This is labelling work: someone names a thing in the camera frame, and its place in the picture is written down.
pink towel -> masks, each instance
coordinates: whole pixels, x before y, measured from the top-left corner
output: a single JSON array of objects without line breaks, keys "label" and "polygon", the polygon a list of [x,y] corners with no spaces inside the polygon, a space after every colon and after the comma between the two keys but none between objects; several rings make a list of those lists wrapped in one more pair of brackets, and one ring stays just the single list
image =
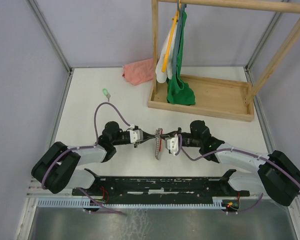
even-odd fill
[{"label": "pink towel", "polygon": [[153,59],[136,61],[123,66],[125,80],[133,85],[139,85],[154,78]]}]

green cloth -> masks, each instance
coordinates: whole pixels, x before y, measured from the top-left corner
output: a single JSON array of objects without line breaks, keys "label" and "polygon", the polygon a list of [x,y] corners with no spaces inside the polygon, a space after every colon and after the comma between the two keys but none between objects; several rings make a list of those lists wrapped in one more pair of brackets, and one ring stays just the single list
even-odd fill
[{"label": "green cloth", "polygon": [[183,82],[180,78],[180,71],[182,65],[182,55],[184,49],[184,29],[186,24],[187,14],[183,12],[182,14],[182,30],[180,37],[180,46],[179,52],[176,58],[176,73],[173,72],[172,79],[166,79],[168,83],[168,94],[166,100],[171,104],[180,104],[180,105],[194,105],[195,94],[194,91],[189,87],[189,84]]}]

gray wall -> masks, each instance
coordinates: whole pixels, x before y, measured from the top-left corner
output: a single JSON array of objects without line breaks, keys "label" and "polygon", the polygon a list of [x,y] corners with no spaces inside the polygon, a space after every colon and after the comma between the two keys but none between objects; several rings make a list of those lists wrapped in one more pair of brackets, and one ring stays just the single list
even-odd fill
[{"label": "gray wall", "polygon": [[[37,2],[72,67],[120,67],[152,57],[151,0]],[[176,8],[159,3],[160,49]],[[185,66],[245,66],[273,16],[197,5],[188,5],[186,12]]]},{"label": "gray wall", "polygon": [[[292,13],[283,15],[252,70],[255,81],[299,17]],[[300,39],[259,96],[275,147],[285,152],[300,169]]]},{"label": "gray wall", "polygon": [[0,0],[0,240],[13,239],[67,73],[25,0]]}]

wooden frame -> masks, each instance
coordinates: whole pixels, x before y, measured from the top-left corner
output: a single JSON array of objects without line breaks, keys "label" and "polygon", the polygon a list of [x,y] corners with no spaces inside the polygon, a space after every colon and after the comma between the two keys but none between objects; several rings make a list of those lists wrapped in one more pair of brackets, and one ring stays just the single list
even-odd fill
[{"label": "wooden frame", "polygon": [[[250,122],[254,118],[253,99],[267,82],[300,37],[300,18],[277,50],[264,72],[252,86],[250,83],[208,77],[181,75],[189,83],[196,96],[196,105],[185,106],[167,103],[167,84],[157,83],[158,62],[158,8],[159,2],[177,3],[177,0],[152,0],[153,37],[153,84],[148,107],[183,113],[207,115],[217,118]],[[300,3],[271,2],[264,0],[181,0],[183,4],[214,6],[224,8],[250,9],[300,14]]]}]

wooden post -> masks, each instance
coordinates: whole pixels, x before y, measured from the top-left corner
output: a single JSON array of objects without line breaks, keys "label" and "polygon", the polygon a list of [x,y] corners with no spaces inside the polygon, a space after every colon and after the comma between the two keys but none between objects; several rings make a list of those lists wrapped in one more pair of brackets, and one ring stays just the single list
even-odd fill
[{"label": "wooden post", "polygon": [[152,0],[153,93],[157,93],[156,66],[158,62],[158,0]]},{"label": "wooden post", "polygon": [[[176,3],[177,0],[159,0]],[[182,0],[183,4],[300,14],[300,3],[265,0]]]},{"label": "wooden post", "polygon": [[252,89],[247,93],[244,103],[248,105],[251,101],[253,101],[254,97],[257,95],[262,86],[267,82],[268,78],[272,75],[272,73],[279,66],[281,61],[287,55],[289,50],[293,47],[296,41],[300,37],[300,18],[294,25],[293,29],[286,37],[278,51],[275,53],[262,75],[259,77],[258,81],[253,85]]}]

